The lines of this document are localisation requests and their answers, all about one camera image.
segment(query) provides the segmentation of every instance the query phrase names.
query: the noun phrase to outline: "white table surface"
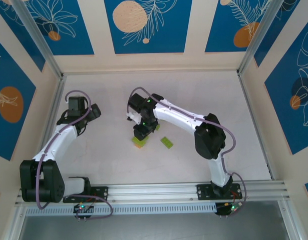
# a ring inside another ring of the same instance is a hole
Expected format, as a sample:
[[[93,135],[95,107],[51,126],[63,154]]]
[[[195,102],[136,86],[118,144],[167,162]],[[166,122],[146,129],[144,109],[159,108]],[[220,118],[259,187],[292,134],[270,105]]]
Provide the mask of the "white table surface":
[[[168,122],[160,121],[159,131],[149,135],[143,148],[134,146],[134,124],[126,120],[126,104],[130,92],[138,86],[190,112],[215,114],[237,140],[235,150],[225,157],[228,171],[241,174],[244,180],[270,179],[235,71],[68,76],[57,119],[68,108],[65,94],[76,89],[85,91],[102,115],[87,125],[64,159],[58,161],[64,177],[89,177],[95,185],[210,181],[207,160],[195,151],[193,136]],[[232,145],[231,137],[226,136],[225,149]],[[163,137],[174,143],[171,149],[160,142]]]

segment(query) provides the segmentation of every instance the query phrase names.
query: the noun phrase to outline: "orange circle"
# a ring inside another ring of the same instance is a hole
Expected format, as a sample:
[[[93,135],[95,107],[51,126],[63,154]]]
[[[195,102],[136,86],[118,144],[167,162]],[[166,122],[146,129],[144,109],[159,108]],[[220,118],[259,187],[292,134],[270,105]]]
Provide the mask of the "orange circle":
[[[147,14],[139,3],[123,1],[114,9],[113,20],[116,27],[124,33],[141,30],[147,23]]]
[[[220,0],[220,4],[225,6],[230,4],[230,0]]]
[[[60,35],[58,32],[55,31],[50,31],[48,33],[48,37],[53,40],[53,41],[59,41],[60,40]]]
[[[24,100],[20,91],[13,86],[4,87],[0,91],[0,101],[3,101],[0,104],[0,114],[2,117],[12,124],[17,123],[24,111]]]
[[[298,109],[299,106],[300,106],[300,98],[299,98],[299,96],[296,96],[296,95],[292,96],[290,98],[289,105],[294,110]]]
[[[254,36],[259,23],[250,23],[248,26],[242,27],[234,36],[234,45],[238,48],[248,47],[252,38],[249,35],[249,29],[252,29],[252,37]]]

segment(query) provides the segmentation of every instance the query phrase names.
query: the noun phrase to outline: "robotic arm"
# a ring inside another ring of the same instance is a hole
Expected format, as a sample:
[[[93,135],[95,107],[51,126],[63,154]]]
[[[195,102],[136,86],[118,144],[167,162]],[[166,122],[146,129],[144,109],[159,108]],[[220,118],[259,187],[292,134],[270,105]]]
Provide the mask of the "robotic arm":
[[[88,178],[70,177],[64,181],[56,162],[63,158],[70,144],[85,131],[87,124],[101,115],[97,104],[93,104],[85,118],[68,126],[61,132],[61,129],[65,126],[75,122],[87,113],[88,109],[85,108],[85,102],[87,102],[85,97],[70,97],[69,108],[57,121],[53,136],[32,160],[25,160],[21,163],[20,177],[24,201],[36,201],[37,169],[39,161],[44,155],[39,180],[40,201],[58,203],[64,196],[80,193],[88,195],[90,193],[91,187]]]
[[[230,196],[232,177],[225,172],[220,155],[225,147],[226,135],[223,129],[203,121],[219,125],[217,117],[211,113],[208,116],[198,115],[171,104],[160,95],[151,96],[155,100],[135,93],[128,101],[128,106],[133,111],[127,112],[127,119],[136,123],[134,136],[140,141],[143,140],[155,131],[158,120],[165,120],[186,130],[194,136],[197,153],[208,160],[214,199]]]

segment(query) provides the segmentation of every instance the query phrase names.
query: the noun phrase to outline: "green block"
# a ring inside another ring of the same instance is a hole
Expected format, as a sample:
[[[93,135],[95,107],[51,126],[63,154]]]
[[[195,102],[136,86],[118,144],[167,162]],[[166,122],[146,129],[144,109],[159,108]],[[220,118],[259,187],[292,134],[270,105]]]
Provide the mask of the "green block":
[[[172,146],[174,146],[174,144],[167,138],[167,137],[163,137],[160,140],[168,149],[170,149]]]
[[[145,138],[144,138],[143,140],[141,140],[141,141],[139,141],[136,137],[133,137],[133,138],[132,138],[132,142],[133,142],[134,144],[139,145],[140,147],[143,147],[143,146],[145,145],[145,143],[147,142],[147,140],[148,140],[148,136],[145,137]]]

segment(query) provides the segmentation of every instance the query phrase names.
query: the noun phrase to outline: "purple cable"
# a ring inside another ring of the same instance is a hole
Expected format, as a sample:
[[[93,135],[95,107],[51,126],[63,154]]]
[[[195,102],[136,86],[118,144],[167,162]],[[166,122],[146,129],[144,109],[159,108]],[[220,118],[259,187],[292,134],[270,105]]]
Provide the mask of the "purple cable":
[[[87,112],[82,116],[80,117],[79,119],[67,124],[66,126],[64,126],[62,129],[59,130],[58,133],[55,134],[55,136],[50,140],[50,142],[48,143],[48,145],[46,146],[46,149],[44,151],[44,153],[42,154],[42,157],[40,158],[39,160],[39,163],[38,163],[38,167],[37,167],[37,173],[36,173],[36,203],[37,203],[37,207],[40,209],[40,210],[43,210],[45,207],[47,207],[47,205],[49,204],[46,203],[44,206],[41,206],[40,204],[40,198],[39,198],[39,177],[40,177],[40,170],[41,170],[41,167],[42,167],[42,164],[43,164],[43,161],[45,159],[45,156],[47,155],[47,152],[49,150],[49,148],[51,147],[51,145],[53,144],[53,142],[56,140],[56,138],[66,129],[68,128],[69,126],[71,125],[74,125],[75,123],[81,121],[82,119],[84,119],[90,112],[90,107],[91,107],[91,103],[92,101],[90,100],[90,97],[83,91],[81,90],[72,90],[72,91],[69,91],[66,95],[65,95],[65,101],[67,102],[67,97],[69,94],[71,93],[81,93],[83,95],[86,96],[86,98],[88,99],[88,109],[87,109]]]
[[[106,203],[109,206],[110,214],[108,214],[106,216],[96,216],[96,217],[86,218],[85,220],[106,219],[106,218],[109,218],[113,214],[113,212],[114,212],[114,209],[110,205],[110,203],[107,202],[105,199],[99,197],[99,196],[88,196],[88,195],[78,195],[78,194],[73,194],[73,195],[69,195],[69,196],[70,197],[76,197],[76,198],[94,198],[94,199],[98,199],[100,201],[103,201],[104,203]],[[76,212],[76,218],[77,219],[78,219],[78,213],[79,213],[79,210]]]
[[[220,129],[225,130],[225,131],[232,137],[232,139],[233,139],[233,145],[232,145],[232,147],[231,147],[230,149],[228,149],[228,150],[222,152],[222,153],[220,154],[220,157],[221,157],[221,160],[222,160],[222,167],[223,167],[224,172],[225,172],[226,174],[230,175],[230,176],[237,175],[237,176],[240,178],[240,180],[242,181],[242,185],[243,185],[243,187],[244,187],[244,194],[245,194],[245,196],[244,196],[244,201],[243,201],[243,204],[244,204],[244,203],[246,202],[246,198],[247,198],[246,193],[247,193],[247,192],[246,192],[246,185],[245,185],[245,183],[244,183],[244,181],[243,181],[243,178],[242,178],[238,173],[236,173],[236,172],[229,173],[229,172],[226,170],[226,167],[225,167],[224,155],[227,154],[227,153],[229,153],[229,152],[231,152],[231,151],[233,151],[233,149],[236,147],[236,138],[235,138],[234,134],[233,134],[229,129],[227,129],[226,127],[224,127],[224,126],[222,126],[222,125],[220,125],[220,124],[217,124],[217,123],[215,123],[215,122],[208,121],[208,120],[205,120],[205,119],[202,119],[202,118],[199,118],[199,117],[194,117],[194,116],[192,116],[192,115],[190,115],[190,114],[188,114],[188,113],[186,113],[186,112],[183,112],[182,110],[180,110],[180,109],[178,109],[178,108],[169,106],[169,105],[167,105],[167,104],[165,104],[165,103],[159,101],[158,99],[156,99],[155,97],[153,97],[148,91],[146,91],[146,90],[145,90],[143,87],[141,87],[141,86],[139,86],[139,87],[135,88],[134,90],[132,90],[132,92],[131,92],[130,95],[129,95],[129,99],[132,97],[132,95],[134,94],[134,92],[137,91],[137,90],[142,90],[144,93],[146,93],[146,94],[147,94],[151,99],[153,99],[155,102],[157,102],[158,104],[163,105],[164,107],[166,107],[166,108],[168,108],[168,109],[172,109],[172,110],[174,110],[174,111],[176,111],[176,112],[179,112],[179,113],[181,113],[181,114],[183,114],[183,115],[189,117],[190,119],[199,120],[199,121],[202,121],[202,122],[204,122],[204,123],[206,123],[206,124],[214,125],[214,126],[220,128]],[[127,113],[129,113],[129,105],[128,105],[128,103],[127,103]]]

